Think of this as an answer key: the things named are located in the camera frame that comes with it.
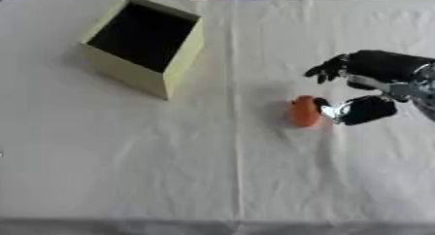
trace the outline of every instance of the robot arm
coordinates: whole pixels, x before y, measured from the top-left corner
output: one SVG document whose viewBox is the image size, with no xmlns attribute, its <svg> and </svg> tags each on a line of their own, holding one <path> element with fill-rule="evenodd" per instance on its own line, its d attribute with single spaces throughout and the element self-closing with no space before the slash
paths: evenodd
<svg viewBox="0 0 435 235">
<path fill-rule="evenodd" d="M 361 50 L 340 54 L 310 69 L 306 77 L 318 77 L 318 83 L 342 77 L 350 87 L 373 90 L 380 95 L 370 95 L 348 100 L 339 106 L 331 106 L 318 98 L 318 111 L 338 123 L 355 125 L 397 113 L 394 101 L 410 99 L 421 109 L 432 107 L 435 114 L 435 59 L 386 52 Z"/>
</svg>

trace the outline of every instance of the white tablecloth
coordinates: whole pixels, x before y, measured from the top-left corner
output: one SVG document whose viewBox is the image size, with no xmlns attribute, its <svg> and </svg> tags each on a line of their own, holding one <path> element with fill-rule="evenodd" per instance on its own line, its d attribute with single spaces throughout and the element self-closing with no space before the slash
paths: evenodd
<svg viewBox="0 0 435 235">
<path fill-rule="evenodd" d="M 171 102 L 76 50 L 116 1 L 0 2 L 1 218 L 435 220 L 435 123 L 411 104 L 353 127 L 283 118 L 299 94 L 367 94 L 302 77 L 335 54 L 435 57 L 435 0 L 152 0 L 205 19 Z"/>
</svg>

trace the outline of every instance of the yellow box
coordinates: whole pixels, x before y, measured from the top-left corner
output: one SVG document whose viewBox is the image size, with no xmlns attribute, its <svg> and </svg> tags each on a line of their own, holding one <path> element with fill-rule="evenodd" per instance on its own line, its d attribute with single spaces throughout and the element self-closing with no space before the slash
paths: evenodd
<svg viewBox="0 0 435 235">
<path fill-rule="evenodd" d="M 202 19 L 148 0 L 122 0 L 81 39 L 92 67 L 169 100 L 204 45 Z"/>
</svg>

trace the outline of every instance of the orange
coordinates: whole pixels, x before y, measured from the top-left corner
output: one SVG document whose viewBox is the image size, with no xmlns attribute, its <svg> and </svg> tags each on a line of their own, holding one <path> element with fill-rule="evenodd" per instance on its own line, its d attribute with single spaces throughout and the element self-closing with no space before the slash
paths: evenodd
<svg viewBox="0 0 435 235">
<path fill-rule="evenodd" d="M 313 96 L 301 95 L 289 103 L 287 115 L 292 124 L 308 127 L 318 121 L 320 114 L 313 100 Z"/>
</svg>

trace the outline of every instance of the box wall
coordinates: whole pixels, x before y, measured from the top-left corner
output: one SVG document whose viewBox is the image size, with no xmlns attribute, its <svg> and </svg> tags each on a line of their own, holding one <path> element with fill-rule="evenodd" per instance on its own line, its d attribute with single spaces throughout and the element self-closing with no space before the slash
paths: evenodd
<svg viewBox="0 0 435 235">
<path fill-rule="evenodd" d="M 168 99 L 163 75 L 133 64 L 102 50 L 82 44 L 82 50 L 95 71 L 125 84 Z"/>
<path fill-rule="evenodd" d="M 204 47 L 203 19 L 195 24 L 184 43 L 163 73 L 168 96 L 171 97 L 184 73 L 192 66 L 199 51 Z"/>
</svg>

